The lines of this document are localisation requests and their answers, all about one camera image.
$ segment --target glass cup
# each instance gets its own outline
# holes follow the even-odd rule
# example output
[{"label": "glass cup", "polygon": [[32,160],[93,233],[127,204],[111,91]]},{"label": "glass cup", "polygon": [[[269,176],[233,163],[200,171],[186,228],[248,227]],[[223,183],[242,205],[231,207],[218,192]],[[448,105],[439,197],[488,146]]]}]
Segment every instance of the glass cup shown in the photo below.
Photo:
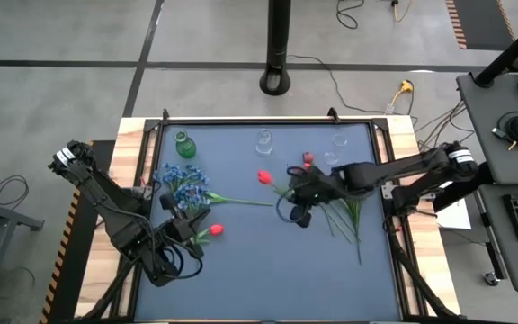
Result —
[{"label": "glass cup", "polygon": [[344,151],[344,148],[347,146],[347,138],[342,133],[336,133],[333,136],[332,141],[333,149],[323,155],[323,160],[329,166],[334,166],[339,163],[339,159]]},{"label": "glass cup", "polygon": [[257,154],[262,157],[268,157],[273,152],[273,137],[271,132],[262,129],[257,133],[257,142],[255,144],[255,150]]}]

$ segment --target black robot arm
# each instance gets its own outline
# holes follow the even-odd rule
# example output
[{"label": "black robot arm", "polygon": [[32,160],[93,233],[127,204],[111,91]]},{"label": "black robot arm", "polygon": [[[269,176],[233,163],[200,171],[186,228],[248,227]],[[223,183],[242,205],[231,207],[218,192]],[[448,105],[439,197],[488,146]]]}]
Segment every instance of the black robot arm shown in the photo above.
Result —
[{"label": "black robot arm", "polygon": [[103,217],[105,232],[111,243],[127,261],[101,300],[85,315],[86,318],[101,317],[135,264],[142,265],[147,278],[155,286],[181,279],[183,262],[179,269],[170,262],[165,254],[169,248],[178,255],[180,251],[177,246],[185,248],[191,257],[200,262],[201,270],[203,252],[199,245],[191,243],[190,238],[196,235],[209,209],[188,214],[177,207],[172,194],[165,193],[161,195],[160,202],[164,210],[171,212],[172,218],[154,229],[147,218],[151,194],[146,198],[141,191],[119,187],[97,168],[91,147],[74,140],[53,156],[48,168],[73,184],[93,205]]},{"label": "black robot arm", "polygon": [[398,242],[392,217],[406,217],[415,210],[422,195],[438,189],[445,182],[468,181],[477,174],[477,164],[471,153],[459,142],[442,144],[439,148],[425,153],[385,164],[353,163],[334,167],[330,175],[324,175],[316,166],[292,166],[288,169],[291,180],[290,195],[287,199],[296,206],[291,211],[290,219],[291,222],[305,228],[311,219],[308,211],[312,206],[337,199],[361,199],[386,182],[422,173],[424,175],[411,185],[396,186],[388,194],[391,199],[388,199],[388,208],[385,210],[388,217],[385,230],[388,233],[391,252],[407,270],[434,312],[440,317],[457,318],[458,316],[444,306],[413,267]]}]

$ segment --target gray floor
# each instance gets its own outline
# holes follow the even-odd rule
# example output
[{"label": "gray floor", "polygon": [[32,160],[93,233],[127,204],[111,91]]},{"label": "gray floor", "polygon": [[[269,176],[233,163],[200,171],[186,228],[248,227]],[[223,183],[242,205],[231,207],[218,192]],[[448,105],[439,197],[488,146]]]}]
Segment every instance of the gray floor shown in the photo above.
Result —
[{"label": "gray floor", "polygon": [[[0,59],[137,60],[154,3],[0,0]],[[503,3],[518,34],[518,1]],[[266,8],[266,0],[167,0],[149,60],[262,62]],[[443,0],[415,0],[399,24],[392,21],[389,3],[368,0],[354,12],[357,31],[335,20],[335,1],[296,0],[292,9],[290,53],[328,63],[479,66],[498,54],[459,49]],[[114,139],[133,74],[134,69],[124,68],[0,67],[0,180],[23,174],[31,193],[18,211],[46,221],[42,232],[19,229],[13,239],[4,268],[26,266],[37,281],[31,289],[25,273],[3,271],[0,292],[22,297],[0,300],[0,318],[38,320],[72,192],[46,165],[71,139]],[[133,116],[160,115],[163,108],[175,116],[312,115],[332,106],[341,114],[357,114],[343,107],[327,72],[290,74],[291,90],[268,97],[258,88],[261,71],[149,69]],[[367,110],[384,109],[400,80],[412,80],[418,127],[459,101],[456,76],[335,72],[346,102]],[[408,104],[408,96],[402,96],[397,111],[404,113]],[[467,114],[457,124],[469,128]],[[448,129],[440,141],[466,135]],[[476,137],[464,144],[483,159]],[[465,234],[484,241],[480,220],[471,211],[477,225]],[[462,312],[474,319],[518,322],[518,293],[510,283],[491,288],[480,280],[479,274],[490,270],[486,250],[450,232],[443,232],[443,241]]]}]

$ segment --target green bottle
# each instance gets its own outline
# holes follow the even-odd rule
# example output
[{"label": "green bottle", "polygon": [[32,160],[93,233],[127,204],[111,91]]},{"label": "green bottle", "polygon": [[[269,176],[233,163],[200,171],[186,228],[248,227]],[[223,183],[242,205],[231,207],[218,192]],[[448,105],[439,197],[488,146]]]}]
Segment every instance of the green bottle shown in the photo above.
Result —
[{"label": "green bottle", "polygon": [[187,131],[178,130],[173,136],[173,139],[175,140],[175,149],[177,149],[177,154],[182,158],[193,158],[195,156],[197,147],[195,146],[193,139],[187,136]]}]

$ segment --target yellow and black hazard tape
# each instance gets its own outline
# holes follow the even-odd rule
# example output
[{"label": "yellow and black hazard tape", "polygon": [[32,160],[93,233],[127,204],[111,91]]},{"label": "yellow and black hazard tape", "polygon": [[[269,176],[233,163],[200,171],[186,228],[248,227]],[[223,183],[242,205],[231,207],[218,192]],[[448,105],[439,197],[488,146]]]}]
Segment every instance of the yellow and black hazard tape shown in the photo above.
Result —
[{"label": "yellow and black hazard tape", "polygon": [[460,19],[459,15],[457,14],[457,7],[455,6],[455,1],[445,0],[445,4],[447,5],[447,10],[449,11],[449,16],[451,17],[451,24],[453,26],[453,32],[455,33],[457,43],[459,43],[459,47],[462,50],[466,50],[467,41],[465,40],[465,33],[463,32],[463,28],[460,25]]},{"label": "yellow and black hazard tape", "polygon": [[43,304],[43,311],[40,317],[40,324],[49,323],[49,315],[51,314],[51,305],[53,305],[53,298],[55,297],[55,291],[58,288],[59,276],[61,275],[61,268],[63,267],[63,258],[67,250],[67,244],[69,243],[69,237],[71,236],[71,229],[73,227],[73,220],[76,216],[76,208],[79,203],[79,190],[73,192],[73,199],[69,206],[69,212],[67,213],[67,220],[65,222],[65,229],[63,230],[63,236],[61,237],[61,243],[58,250],[58,258],[55,261],[55,267],[53,268],[53,274],[51,274],[51,281],[47,289],[45,296],[45,303]]},{"label": "yellow and black hazard tape", "polygon": [[514,41],[513,28],[511,28],[511,23],[509,22],[509,19],[507,19],[507,14],[505,13],[503,4],[501,3],[501,0],[496,0],[496,3],[499,6],[499,10],[501,11],[501,14],[503,15],[503,19],[505,19],[505,25],[507,26],[507,30],[509,31],[509,36],[511,36],[511,39]]}]

